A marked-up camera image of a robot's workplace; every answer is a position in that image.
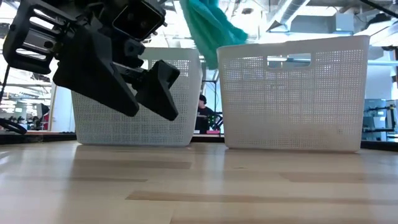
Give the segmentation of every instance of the desk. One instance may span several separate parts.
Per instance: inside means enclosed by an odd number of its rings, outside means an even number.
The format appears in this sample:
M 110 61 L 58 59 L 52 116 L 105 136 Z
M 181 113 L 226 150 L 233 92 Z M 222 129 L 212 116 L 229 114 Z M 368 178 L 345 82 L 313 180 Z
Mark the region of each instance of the desk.
M 0 223 L 334 224 L 398 221 L 398 154 L 0 147 Z

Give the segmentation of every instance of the teal cloth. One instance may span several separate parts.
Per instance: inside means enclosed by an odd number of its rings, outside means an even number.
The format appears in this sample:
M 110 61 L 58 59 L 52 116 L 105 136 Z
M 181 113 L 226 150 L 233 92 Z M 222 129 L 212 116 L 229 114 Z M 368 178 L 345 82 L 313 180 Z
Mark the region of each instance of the teal cloth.
M 218 0 L 180 0 L 184 18 L 209 69 L 218 68 L 217 48 L 244 44 L 247 33 L 232 25 Z

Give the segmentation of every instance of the black machine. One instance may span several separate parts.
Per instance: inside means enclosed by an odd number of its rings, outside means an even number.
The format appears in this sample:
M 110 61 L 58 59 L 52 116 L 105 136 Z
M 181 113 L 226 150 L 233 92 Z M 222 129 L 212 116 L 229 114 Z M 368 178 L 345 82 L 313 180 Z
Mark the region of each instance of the black machine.
M 36 17 L 52 29 L 31 22 Z M 59 60 L 53 81 L 127 116 L 138 103 L 174 120 L 178 111 L 169 89 L 180 75 L 160 60 L 141 68 L 141 43 L 165 23 L 161 3 L 145 0 L 23 0 L 4 41 L 10 67 L 49 74 Z M 20 50 L 42 57 L 24 55 Z M 134 96 L 127 86 L 137 90 Z

